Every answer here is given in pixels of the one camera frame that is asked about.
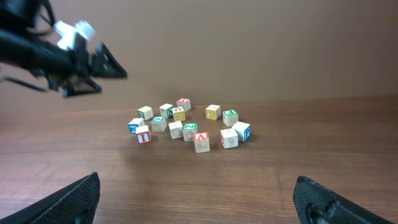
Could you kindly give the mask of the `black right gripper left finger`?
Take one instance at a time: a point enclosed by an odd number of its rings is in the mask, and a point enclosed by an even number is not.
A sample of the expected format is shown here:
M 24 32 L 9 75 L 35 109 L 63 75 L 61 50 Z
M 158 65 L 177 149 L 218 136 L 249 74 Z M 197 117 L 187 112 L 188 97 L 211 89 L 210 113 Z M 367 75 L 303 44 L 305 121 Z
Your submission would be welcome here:
M 2 218 L 2 224 L 92 224 L 100 200 L 97 172 Z

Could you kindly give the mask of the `green Z top block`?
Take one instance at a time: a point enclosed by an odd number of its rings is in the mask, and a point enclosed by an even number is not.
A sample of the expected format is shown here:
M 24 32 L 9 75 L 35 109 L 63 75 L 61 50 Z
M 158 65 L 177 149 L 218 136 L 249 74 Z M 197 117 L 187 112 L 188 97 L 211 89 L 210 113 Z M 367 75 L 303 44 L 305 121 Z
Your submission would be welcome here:
M 198 132 L 198 126 L 196 123 L 185 123 L 182 132 L 184 141 L 193 141 L 195 133 Z

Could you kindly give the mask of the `blue rim wooden block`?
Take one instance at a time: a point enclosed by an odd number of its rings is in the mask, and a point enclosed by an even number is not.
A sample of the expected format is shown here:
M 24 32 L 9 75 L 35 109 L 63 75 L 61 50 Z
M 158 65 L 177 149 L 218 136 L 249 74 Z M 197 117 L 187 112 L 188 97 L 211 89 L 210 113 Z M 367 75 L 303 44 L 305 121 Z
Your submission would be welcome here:
M 131 134 L 136 134 L 136 128 L 145 125 L 143 118 L 133 118 L 128 123 L 128 128 Z

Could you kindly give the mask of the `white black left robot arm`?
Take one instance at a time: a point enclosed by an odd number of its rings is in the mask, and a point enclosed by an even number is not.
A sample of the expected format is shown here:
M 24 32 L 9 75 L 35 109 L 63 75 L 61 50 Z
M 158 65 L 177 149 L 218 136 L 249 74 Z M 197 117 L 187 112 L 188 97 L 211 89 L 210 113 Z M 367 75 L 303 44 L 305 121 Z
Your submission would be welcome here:
M 71 26 L 57 21 L 49 1 L 1 0 L 1 62 L 43 77 L 48 88 L 2 77 L 40 92 L 63 91 L 63 97 L 101 93 L 95 78 L 127 78 L 127 71 L 100 42 L 93 54 L 86 44 L 95 35 L 87 21 Z

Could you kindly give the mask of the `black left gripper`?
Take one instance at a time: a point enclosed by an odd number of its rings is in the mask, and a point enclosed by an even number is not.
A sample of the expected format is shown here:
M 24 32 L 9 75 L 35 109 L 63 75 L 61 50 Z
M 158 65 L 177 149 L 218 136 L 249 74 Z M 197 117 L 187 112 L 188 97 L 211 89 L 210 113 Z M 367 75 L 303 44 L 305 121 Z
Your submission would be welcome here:
M 49 89 L 63 89 L 63 97 L 97 94 L 102 88 L 90 78 L 126 78 L 127 71 L 100 42 L 91 58 L 86 40 L 75 37 L 72 49 L 63 50 L 39 38 L 26 38 L 10 31 L 1 31 L 1 62 L 23 68 L 35 77 L 44 77 Z

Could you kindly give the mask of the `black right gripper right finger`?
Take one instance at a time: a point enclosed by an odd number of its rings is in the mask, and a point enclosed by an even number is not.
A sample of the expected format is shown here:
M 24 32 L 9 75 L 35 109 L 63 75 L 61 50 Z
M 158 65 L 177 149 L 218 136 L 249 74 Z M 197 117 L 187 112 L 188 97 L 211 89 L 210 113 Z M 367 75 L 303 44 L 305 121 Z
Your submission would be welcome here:
M 390 221 L 360 207 L 305 176 L 298 177 L 293 200 L 301 224 L 391 224 Z

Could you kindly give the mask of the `red A top block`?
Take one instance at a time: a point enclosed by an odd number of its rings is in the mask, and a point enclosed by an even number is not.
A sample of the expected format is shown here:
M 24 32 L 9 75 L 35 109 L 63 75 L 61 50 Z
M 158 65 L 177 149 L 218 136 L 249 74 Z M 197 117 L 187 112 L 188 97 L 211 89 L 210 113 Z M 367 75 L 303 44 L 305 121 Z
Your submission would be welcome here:
M 203 153 L 210 151 L 209 134 L 207 132 L 195 133 L 193 137 L 194 137 L 194 145 L 196 153 Z

